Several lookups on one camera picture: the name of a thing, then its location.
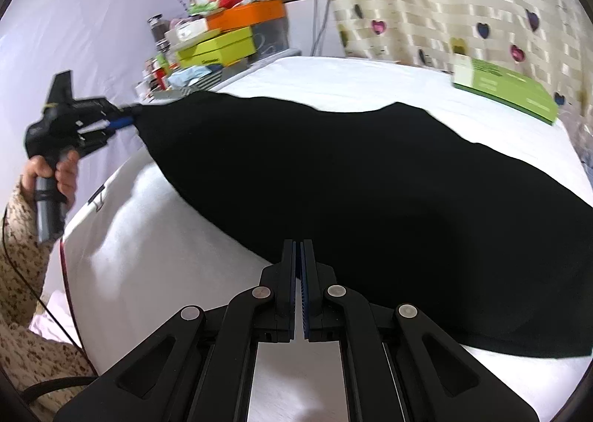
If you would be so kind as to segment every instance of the pink heart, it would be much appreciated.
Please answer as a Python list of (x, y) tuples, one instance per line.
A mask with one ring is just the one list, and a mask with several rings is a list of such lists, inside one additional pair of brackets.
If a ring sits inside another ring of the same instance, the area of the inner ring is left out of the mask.
[(515, 45), (511, 46), (511, 55), (515, 62), (523, 62), (525, 60), (525, 52)]
[(372, 26), (373, 32), (376, 33), (377, 35), (380, 35), (383, 32), (385, 32), (385, 30), (387, 30), (387, 24), (384, 23), (382, 20), (373, 20), (371, 22), (371, 26)]

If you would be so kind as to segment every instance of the red trim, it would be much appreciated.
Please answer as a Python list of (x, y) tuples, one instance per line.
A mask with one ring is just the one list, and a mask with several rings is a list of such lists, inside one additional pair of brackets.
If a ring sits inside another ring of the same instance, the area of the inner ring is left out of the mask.
[[(80, 336), (80, 332), (78, 330), (78, 324), (76, 323), (76, 316), (74, 315), (74, 308), (72, 306), (72, 297), (70, 296), (70, 285), (68, 284), (68, 275), (66, 270), (66, 255), (64, 254), (64, 240), (60, 238), (60, 264), (62, 265), (62, 279), (64, 281), (64, 288), (66, 288), (66, 300), (68, 301), (68, 307), (70, 308), (70, 314), (72, 315), (72, 321), (74, 322), (74, 329), (76, 330), (76, 335), (78, 335), (78, 339), (82, 345), (82, 349), (84, 350), (84, 342), (82, 341), (82, 336)], [(91, 366), (91, 370), (95, 375), (99, 375), (91, 363), (90, 360), (87, 358), (88, 364)]]

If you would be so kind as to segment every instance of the silver screw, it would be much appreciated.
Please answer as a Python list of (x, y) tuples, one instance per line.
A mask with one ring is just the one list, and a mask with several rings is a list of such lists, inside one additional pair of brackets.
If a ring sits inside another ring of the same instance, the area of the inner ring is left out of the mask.
[(404, 318), (414, 318), (418, 314), (418, 310), (412, 305), (400, 306), (399, 313)]
[(184, 320), (195, 320), (200, 316), (200, 309), (197, 306), (186, 306), (182, 310), (182, 318)]
[(255, 298), (259, 298), (259, 299), (268, 298), (272, 294), (272, 292), (270, 291), (270, 289), (268, 287), (254, 288), (251, 293)]
[(327, 294), (331, 297), (343, 297), (346, 294), (346, 289), (341, 285), (332, 285), (327, 289)]

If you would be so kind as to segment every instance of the human hand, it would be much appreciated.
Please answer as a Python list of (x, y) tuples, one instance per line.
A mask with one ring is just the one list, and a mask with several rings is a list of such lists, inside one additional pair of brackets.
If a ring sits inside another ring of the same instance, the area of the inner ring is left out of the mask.
[[(79, 160), (79, 153), (72, 150), (66, 159), (60, 161), (56, 166), (57, 189), (66, 196), (68, 209), (72, 208), (76, 200), (76, 176), (78, 176)], [(21, 192), (28, 203), (34, 202), (35, 179), (38, 176), (51, 177), (52, 174), (52, 169), (42, 156), (34, 156), (27, 161), (21, 177)]]

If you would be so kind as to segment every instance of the orange box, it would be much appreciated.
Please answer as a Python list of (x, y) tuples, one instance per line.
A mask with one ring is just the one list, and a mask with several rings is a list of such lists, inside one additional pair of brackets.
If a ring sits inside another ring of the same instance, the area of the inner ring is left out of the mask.
[(286, 17), (286, 12), (281, 0), (260, 0), (209, 15), (207, 20), (208, 29), (226, 32), (282, 17)]

